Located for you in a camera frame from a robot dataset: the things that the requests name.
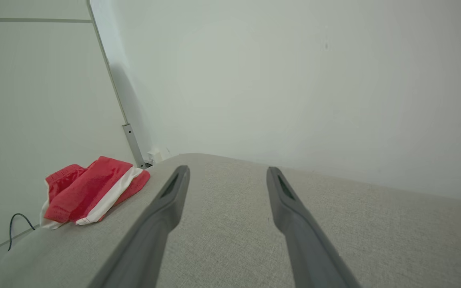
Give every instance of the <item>white wall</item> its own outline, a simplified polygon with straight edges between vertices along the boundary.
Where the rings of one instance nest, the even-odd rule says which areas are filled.
[[[78,2],[57,16],[89,19]],[[55,18],[43,8],[30,17]],[[38,224],[49,174],[101,155],[134,163],[123,124],[93,24],[0,22],[0,244],[14,213]],[[16,217],[13,235],[28,228]]]
[[[461,198],[461,1],[102,2],[165,157]]]

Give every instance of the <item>gray fabric upholstery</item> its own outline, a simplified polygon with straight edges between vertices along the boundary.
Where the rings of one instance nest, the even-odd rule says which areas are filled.
[[[0,287],[86,287],[182,164],[190,186],[157,286],[293,286],[267,166],[184,154],[149,168],[144,189],[100,223],[30,233],[2,260]],[[281,170],[363,287],[461,287],[461,201]]]

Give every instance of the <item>metal bracket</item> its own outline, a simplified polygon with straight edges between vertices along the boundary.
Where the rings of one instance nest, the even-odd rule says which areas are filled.
[[[146,162],[143,160],[141,155],[138,142],[136,142],[133,127],[131,127],[131,124],[125,124],[122,126],[122,128],[124,129],[124,133],[128,139],[129,147],[131,148],[131,153],[133,153],[137,167],[142,169],[147,168]]]

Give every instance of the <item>white stripe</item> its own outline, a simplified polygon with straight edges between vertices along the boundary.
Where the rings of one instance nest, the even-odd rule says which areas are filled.
[[[115,183],[112,188],[101,198],[99,203],[95,205],[88,215],[84,218],[81,218],[76,221],[77,225],[86,225],[93,222],[99,221],[106,212],[117,202],[118,198],[126,191],[131,181],[134,178],[138,177],[140,173],[143,172],[140,168],[131,167],[118,181]]]
[[[54,230],[54,229],[59,228],[63,224],[59,223],[59,222],[56,222],[56,221],[53,221],[53,220],[49,220],[49,219],[44,218],[44,215],[46,214],[47,208],[49,208],[49,184],[47,183],[47,181],[46,181],[46,186],[47,186],[47,200],[42,205],[42,210],[40,211],[40,219],[39,219],[40,227],[50,229],[50,230]]]

